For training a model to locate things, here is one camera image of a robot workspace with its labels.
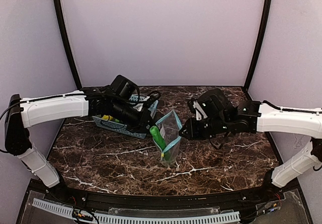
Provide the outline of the long green toy cucumber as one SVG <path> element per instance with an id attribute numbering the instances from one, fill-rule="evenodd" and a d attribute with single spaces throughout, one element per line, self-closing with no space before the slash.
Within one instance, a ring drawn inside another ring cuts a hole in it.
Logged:
<path id="1" fill-rule="evenodd" d="M 166 142 L 161 136 L 159 128 L 157 126 L 152 126 L 149 131 L 156 145 L 164 151 L 166 148 Z"/>

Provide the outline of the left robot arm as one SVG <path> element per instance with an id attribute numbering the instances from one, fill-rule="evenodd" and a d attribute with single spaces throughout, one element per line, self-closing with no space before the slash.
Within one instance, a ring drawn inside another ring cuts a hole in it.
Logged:
<path id="1" fill-rule="evenodd" d="M 137 84 L 118 75 L 111 84 L 103 87 L 86 87 L 66 94 L 40 98 L 11 96 L 8 108 L 1 114 L 5 119 L 5 148 L 2 153 L 20 159 L 48 188 L 63 182 L 58 171 L 36 149 L 28 129 L 34 125 L 71 117 L 112 116 L 134 133 L 148 133 L 155 124 L 151 105 L 160 98 L 159 91 L 150 92 L 145 98 Z"/>

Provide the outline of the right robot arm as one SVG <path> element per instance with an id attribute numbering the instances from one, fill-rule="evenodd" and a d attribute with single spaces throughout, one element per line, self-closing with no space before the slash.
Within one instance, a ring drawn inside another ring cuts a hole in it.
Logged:
<path id="1" fill-rule="evenodd" d="M 266 100 L 243 101 L 234 106 L 218 88 L 191 99 L 188 106 L 195 117 L 189 118 L 179 131 L 188 140 L 242 132 L 284 132 L 310 137 L 302 150 L 265 174 L 262 184 L 265 189 L 281 189 L 307 170 L 321 165 L 321 108 L 285 108 Z"/>

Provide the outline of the clear zip top bag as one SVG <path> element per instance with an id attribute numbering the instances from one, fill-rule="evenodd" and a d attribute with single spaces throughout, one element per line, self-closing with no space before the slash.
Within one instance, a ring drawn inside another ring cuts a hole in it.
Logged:
<path id="1" fill-rule="evenodd" d="M 162 151 L 153 140 L 160 153 L 160 163 L 165 167 L 171 167 L 175 164 L 179 152 L 181 142 L 179 131 L 182 128 L 182 123 L 175 110 L 172 109 L 156 122 L 156 126 L 159 128 L 160 134 L 166 142 L 166 148 Z"/>

